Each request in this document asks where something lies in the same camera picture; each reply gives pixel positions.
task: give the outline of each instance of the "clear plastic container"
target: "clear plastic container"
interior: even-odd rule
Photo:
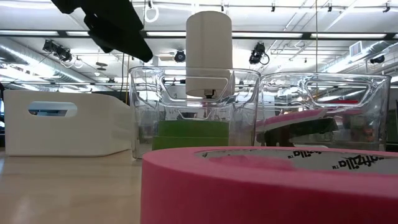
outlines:
[[[383,151],[390,80],[384,75],[266,75],[256,145]]]
[[[129,73],[135,158],[158,149],[254,144],[259,73],[185,67]]]

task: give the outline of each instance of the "ceiling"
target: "ceiling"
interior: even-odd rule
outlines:
[[[332,1],[318,0],[318,16],[316,20],[315,0],[153,0],[153,6],[159,10],[156,21],[148,22],[155,16],[154,10],[146,10],[147,3],[133,0],[133,6],[145,30],[185,30],[188,17],[198,11],[221,11],[232,20],[233,30],[250,31],[295,31],[295,32],[398,32],[398,1],[389,1],[391,10],[383,13],[386,0],[333,0],[332,11],[328,12],[328,3]],[[30,29],[30,30],[88,30],[83,22],[85,16],[82,10],[76,10],[71,15],[62,14],[49,0],[20,0],[0,1],[1,29]],[[42,50],[45,39],[40,37],[7,37],[14,42],[47,56]],[[71,49],[71,52],[83,61],[81,68],[70,67],[95,82],[106,82],[109,78],[116,78],[121,82],[122,62],[126,77],[129,68],[143,65],[138,59],[118,51],[105,54],[91,39],[53,38],[55,43]],[[164,59],[177,49],[185,49],[185,39],[147,39],[154,55]],[[249,56],[258,40],[233,40],[234,68],[250,68],[262,74],[273,72],[315,72],[318,68],[349,51],[349,46],[357,42],[323,40],[262,40],[271,61],[267,66],[250,65]],[[106,71],[95,75],[98,66],[96,62],[108,64]],[[386,62],[395,62],[395,52],[386,54]],[[160,61],[159,65],[181,66],[183,63]],[[351,66],[351,71],[364,73],[364,63]]]

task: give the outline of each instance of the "table surface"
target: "table surface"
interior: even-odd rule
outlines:
[[[0,152],[0,223],[139,223],[141,162],[7,157]]]

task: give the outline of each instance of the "ceiling beam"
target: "ceiling beam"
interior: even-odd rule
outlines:
[[[398,32],[319,32],[318,40],[396,40]],[[141,31],[145,39],[185,39],[185,31]],[[0,37],[41,37],[46,39],[90,39],[87,30],[16,30],[0,29]],[[234,40],[316,40],[314,32],[233,31]]]

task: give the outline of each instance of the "fluorescent light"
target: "fluorescent light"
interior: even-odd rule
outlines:
[[[94,83],[94,85],[104,85],[104,86],[121,86],[122,83]]]
[[[387,34],[318,34],[318,38],[365,38],[365,39],[378,39],[384,38]],[[317,38],[317,34],[311,34],[311,38]]]
[[[147,32],[148,37],[185,37],[187,36],[186,32]]]
[[[34,30],[0,30],[2,35],[53,35],[57,36],[57,31],[34,31]]]
[[[67,34],[74,36],[89,36],[87,31],[67,31]]]
[[[90,85],[91,83],[56,83],[58,85]]]
[[[19,81],[16,81],[16,82],[1,82],[1,83],[8,83],[8,84],[10,84],[10,83],[15,83],[16,85],[20,85],[20,84],[28,84],[28,85],[51,85],[50,82],[19,82]]]
[[[271,37],[271,38],[301,38],[303,34],[299,33],[273,33],[273,32],[233,32],[233,37]]]
[[[39,91],[38,88],[31,86],[31,85],[26,85],[26,84],[22,84],[21,87],[27,89],[27,90],[33,90],[33,91]]]
[[[18,9],[56,9],[52,2],[44,1],[0,1],[0,6],[13,7]]]
[[[391,78],[391,83],[398,81],[398,76],[394,76]]]

